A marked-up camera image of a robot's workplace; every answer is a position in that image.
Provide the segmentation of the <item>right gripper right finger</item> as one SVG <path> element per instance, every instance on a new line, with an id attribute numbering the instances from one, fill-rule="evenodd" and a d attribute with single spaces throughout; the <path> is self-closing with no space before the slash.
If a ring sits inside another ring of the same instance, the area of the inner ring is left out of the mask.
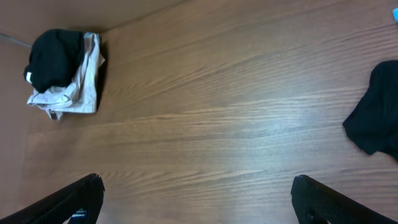
<path id="1" fill-rule="evenodd" d="M 294 178 L 290 194 L 300 224 L 397 224 L 307 175 Z"/>

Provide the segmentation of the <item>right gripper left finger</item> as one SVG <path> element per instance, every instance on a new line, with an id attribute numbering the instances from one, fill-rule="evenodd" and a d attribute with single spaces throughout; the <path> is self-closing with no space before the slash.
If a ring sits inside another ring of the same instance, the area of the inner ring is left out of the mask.
<path id="1" fill-rule="evenodd" d="M 95 173 L 1 219 L 1 223 L 95 224 L 104 199 L 102 178 Z"/>

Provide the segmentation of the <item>black t-shirt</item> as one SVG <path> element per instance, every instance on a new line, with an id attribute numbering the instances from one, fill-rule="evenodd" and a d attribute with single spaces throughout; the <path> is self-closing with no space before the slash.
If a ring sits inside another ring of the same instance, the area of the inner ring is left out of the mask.
<path id="1" fill-rule="evenodd" d="M 76 30 L 50 29 L 32 45 L 24 78 L 39 93 L 67 87 L 85 54 L 84 34 Z"/>

